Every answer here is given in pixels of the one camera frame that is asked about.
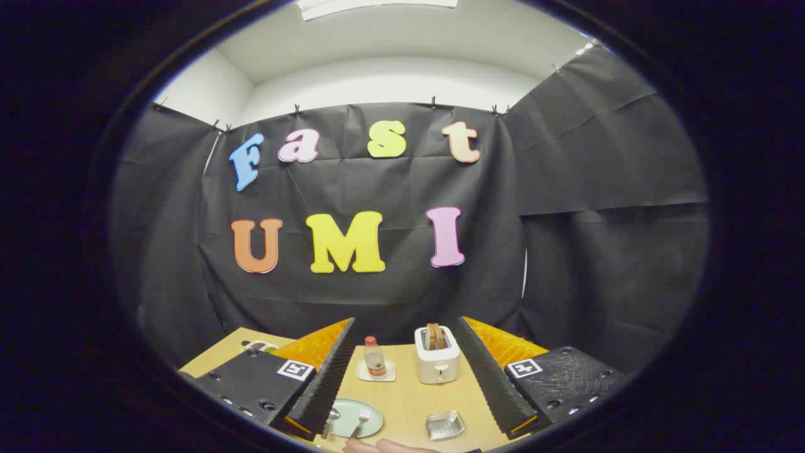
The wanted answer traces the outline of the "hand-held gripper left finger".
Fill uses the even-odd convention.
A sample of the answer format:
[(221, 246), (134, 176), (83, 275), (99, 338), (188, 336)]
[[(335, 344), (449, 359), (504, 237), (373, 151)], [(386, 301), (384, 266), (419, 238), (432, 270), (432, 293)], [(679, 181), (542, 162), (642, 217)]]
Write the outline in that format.
[(239, 415), (313, 441), (353, 356), (354, 323), (347, 318), (271, 352), (247, 346), (210, 371), (181, 375)]

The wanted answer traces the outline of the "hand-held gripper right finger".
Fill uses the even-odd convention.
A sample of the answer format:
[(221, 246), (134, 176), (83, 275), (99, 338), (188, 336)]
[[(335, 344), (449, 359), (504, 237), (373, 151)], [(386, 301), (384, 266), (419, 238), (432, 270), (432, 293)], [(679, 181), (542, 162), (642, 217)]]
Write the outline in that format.
[(468, 316), (458, 318), (455, 338), (509, 439), (572, 418), (625, 378), (576, 347), (547, 350)]

